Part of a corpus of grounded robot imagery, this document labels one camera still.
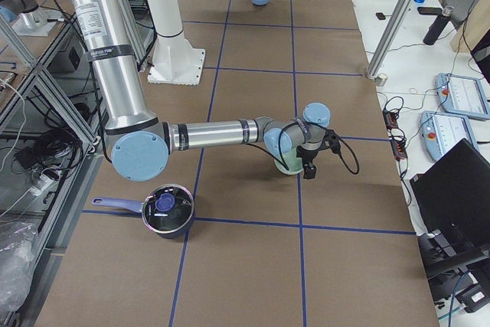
blue joint cap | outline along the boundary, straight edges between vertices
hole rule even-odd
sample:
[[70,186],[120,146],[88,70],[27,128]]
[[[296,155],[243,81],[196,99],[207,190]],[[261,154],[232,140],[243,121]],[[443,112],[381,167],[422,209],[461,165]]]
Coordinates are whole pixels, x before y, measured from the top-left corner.
[[162,137],[140,130],[119,138],[111,156],[114,168],[121,176],[145,181],[160,174],[167,165],[168,146]]
[[1,7],[0,6],[0,15],[8,22],[12,22],[17,18],[17,15],[11,11],[10,9],[7,9],[6,7]]
[[310,103],[303,110],[303,118],[309,123],[326,128],[330,124],[330,109],[323,103]]
[[175,205],[175,197],[170,193],[164,193],[156,200],[155,206],[161,212],[170,211]]
[[[275,157],[280,157],[279,154],[279,135],[281,135],[281,129],[272,128],[266,134],[263,135],[263,141],[266,144],[267,149],[270,153],[272,153]],[[281,152],[283,155],[291,151],[292,149],[292,140],[289,137],[289,134],[283,132],[281,135]]]

white label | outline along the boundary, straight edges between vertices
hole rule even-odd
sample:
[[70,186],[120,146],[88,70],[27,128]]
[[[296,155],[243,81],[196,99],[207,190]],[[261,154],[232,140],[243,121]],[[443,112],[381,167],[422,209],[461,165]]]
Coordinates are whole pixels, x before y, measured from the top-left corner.
[[91,2],[79,5],[76,11],[83,38],[89,39],[107,35],[99,3]]
[[476,293],[474,296],[472,296],[473,302],[479,302],[483,298],[485,298],[485,295],[483,295],[481,291],[479,293]]

computer screen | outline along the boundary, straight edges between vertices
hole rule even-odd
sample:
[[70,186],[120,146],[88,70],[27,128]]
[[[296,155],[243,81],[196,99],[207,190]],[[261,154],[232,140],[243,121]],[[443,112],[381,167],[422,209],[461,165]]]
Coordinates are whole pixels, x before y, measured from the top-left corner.
[[[427,229],[441,230],[457,253],[490,244],[490,163],[466,139],[411,185]],[[490,294],[490,260],[468,268]]]

plastic bag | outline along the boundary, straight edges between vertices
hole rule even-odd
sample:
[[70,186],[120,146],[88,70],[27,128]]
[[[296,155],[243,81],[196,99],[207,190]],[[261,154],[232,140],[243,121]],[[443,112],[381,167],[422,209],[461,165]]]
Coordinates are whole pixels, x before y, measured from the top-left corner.
[[0,224],[0,313],[17,311],[29,294],[37,237],[34,224]]

pot handle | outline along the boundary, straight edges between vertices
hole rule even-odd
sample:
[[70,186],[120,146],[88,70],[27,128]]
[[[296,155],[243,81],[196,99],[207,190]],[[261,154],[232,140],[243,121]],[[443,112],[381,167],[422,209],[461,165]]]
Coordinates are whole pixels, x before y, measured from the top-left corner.
[[95,197],[92,200],[92,204],[94,206],[125,208],[126,210],[130,210],[138,214],[141,214],[142,210],[141,202],[132,201],[130,199]]

